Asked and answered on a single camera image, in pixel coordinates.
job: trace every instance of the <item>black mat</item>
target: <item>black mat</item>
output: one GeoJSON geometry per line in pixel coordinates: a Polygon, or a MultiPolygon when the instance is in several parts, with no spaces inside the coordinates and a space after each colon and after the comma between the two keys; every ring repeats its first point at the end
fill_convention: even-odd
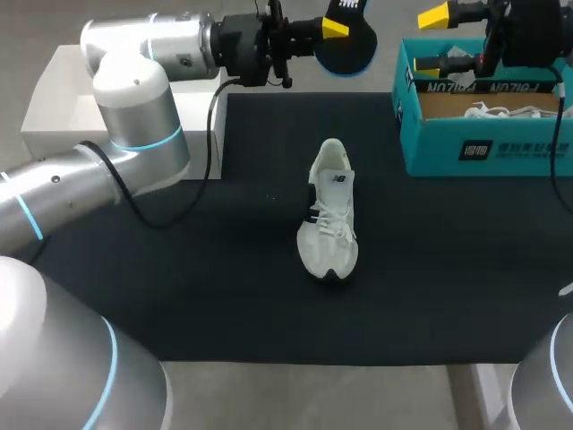
{"type": "MultiPolygon", "coordinates": [[[[105,208],[58,231],[39,268],[163,360],[517,362],[570,309],[573,219],[549,180],[407,176],[387,94],[230,96],[225,151],[182,226],[105,208]],[[328,137],[356,171],[359,264],[338,290],[295,244],[328,137]]],[[[194,190],[141,204],[168,216],[194,190]]]]}

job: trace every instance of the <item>white shoelace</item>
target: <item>white shoelace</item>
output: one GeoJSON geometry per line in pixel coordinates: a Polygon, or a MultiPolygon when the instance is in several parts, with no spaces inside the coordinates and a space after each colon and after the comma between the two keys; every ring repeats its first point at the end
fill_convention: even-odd
{"type": "Polygon", "coordinates": [[[345,238],[348,243],[352,244],[356,239],[356,234],[350,228],[350,224],[348,224],[350,208],[342,213],[333,210],[320,200],[317,200],[316,204],[321,208],[321,211],[318,217],[312,218],[316,219],[317,224],[321,227],[320,232],[332,235],[336,239],[345,238]]]}
{"type": "MultiPolygon", "coordinates": [[[[526,106],[517,110],[509,110],[506,107],[487,107],[483,101],[474,103],[479,107],[471,107],[464,115],[466,118],[543,118],[557,116],[557,112],[543,110],[535,106],[526,106]]],[[[571,116],[571,112],[566,111],[563,117],[571,116]]]]}

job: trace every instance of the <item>white box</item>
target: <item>white box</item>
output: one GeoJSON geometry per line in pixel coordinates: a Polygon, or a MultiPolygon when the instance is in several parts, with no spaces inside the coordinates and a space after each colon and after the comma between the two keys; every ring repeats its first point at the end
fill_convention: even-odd
{"type": "MultiPolygon", "coordinates": [[[[191,153],[186,179],[204,176],[207,114],[220,82],[219,75],[212,80],[171,84],[191,153]]],[[[213,111],[211,179],[221,178],[226,116],[227,95],[221,94],[213,111]]],[[[54,53],[36,85],[21,135],[33,158],[70,150],[81,141],[103,143],[109,139],[79,46],[61,46],[54,53]]]]}

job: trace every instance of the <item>cardboard box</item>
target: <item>cardboard box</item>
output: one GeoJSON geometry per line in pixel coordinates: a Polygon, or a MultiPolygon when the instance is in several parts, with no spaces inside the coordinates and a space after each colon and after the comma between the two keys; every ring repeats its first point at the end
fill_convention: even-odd
{"type": "MultiPolygon", "coordinates": [[[[492,78],[462,88],[414,72],[414,58],[459,47],[474,55],[482,39],[405,39],[392,91],[407,172],[412,176],[548,176],[555,118],[464,118],[473,103],[509,110],[557,111],[555,77],[548,70],[501,65],[492,78]]],[[[573,72],[556,63],[573,100],[573,72]]],[[[556,157],[559,176],[573,176],[573,118],[564,118],[556,157]]]]}
{"type": "MultiPolygon", "coordinates": [[[[204,176],[207,113],[220,82],[218,76],[213,80],[171,84],[191,153],[192,164],[186,179],[204,176]]],[[[213,112],[211,179],[221,178],[226,116],[227,95],[224,92],[213,112]]],[[[84,140],[103,143],[109,139],[79,46],[61,46],[54,53],[34,90],[21,135],[34,158],[70,150],[84,140]]]]}

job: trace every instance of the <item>shoe tongue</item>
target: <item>shoe tongue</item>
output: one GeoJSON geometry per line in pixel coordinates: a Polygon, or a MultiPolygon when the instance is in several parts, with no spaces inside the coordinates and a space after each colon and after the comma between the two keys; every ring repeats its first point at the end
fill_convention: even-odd
{"type": "Polygon", "coordinates": [[[354,181],[354,170],[322,170],[319,174],[319,197],[327,206],[345,211],[350,203],[354,181]]]}

